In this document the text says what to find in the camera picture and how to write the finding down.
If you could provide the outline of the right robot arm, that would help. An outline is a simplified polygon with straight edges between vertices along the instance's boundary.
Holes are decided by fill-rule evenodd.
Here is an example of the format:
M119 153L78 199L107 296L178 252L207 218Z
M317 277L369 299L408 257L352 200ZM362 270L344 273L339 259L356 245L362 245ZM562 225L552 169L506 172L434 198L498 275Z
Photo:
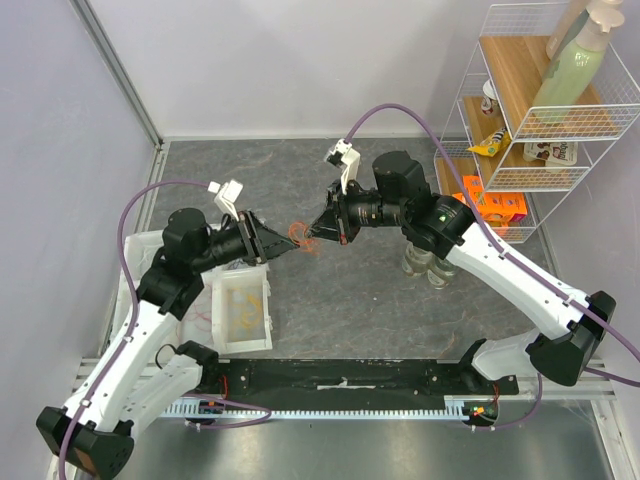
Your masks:
M465 391L481 393L493 381L527 374L577 383L604 337L593 318L608 322L615 310L610 295L573 288L511 248L463 202L432 192L422 166L405 151L374 160L370 190L356 180L358 152L335 146L326 160L341 176L329 186L309 236L347 245L363 227L398 227L416 248L473 274L533 322L525 334L469 348L457 371Z

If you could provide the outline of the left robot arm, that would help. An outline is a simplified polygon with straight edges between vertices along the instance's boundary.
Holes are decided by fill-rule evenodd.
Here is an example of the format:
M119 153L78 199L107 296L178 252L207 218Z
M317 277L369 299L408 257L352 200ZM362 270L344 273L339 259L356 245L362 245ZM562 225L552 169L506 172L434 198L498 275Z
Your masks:
M169 363L135 386L151 356L204 289L203 273L241 260L263 264L296 249L251 211L220 229L195 208L175 211L163 244L132 295L131 314L85 383L60 407L45 407L36 427L58 457L58 476L72 465L96 479L124 468L137 437L186 393L208 393L220 378L219 355L195 341L178 346Z

